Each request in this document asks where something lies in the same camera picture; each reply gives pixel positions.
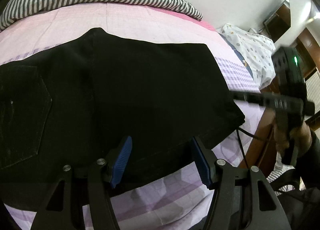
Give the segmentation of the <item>person right hand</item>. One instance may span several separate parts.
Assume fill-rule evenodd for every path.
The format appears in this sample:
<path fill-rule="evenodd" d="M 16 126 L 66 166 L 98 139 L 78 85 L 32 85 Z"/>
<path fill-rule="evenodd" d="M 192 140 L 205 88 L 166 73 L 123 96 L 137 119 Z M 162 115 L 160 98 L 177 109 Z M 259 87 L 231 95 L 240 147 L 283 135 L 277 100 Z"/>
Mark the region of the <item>person right hand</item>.
<path fill-rule="evenodd" d="M 285 150 L 289 148 L 290 140 L 293 140 L 295 146 L 297 146 L 299 154 L 306 153 L 312 145 L 310 127 L 305 122 L 299 128 L 294 128 L 289 134 L 275 124 L 274 139 L 276 150 L 281 156 L 284 156 Z"/>

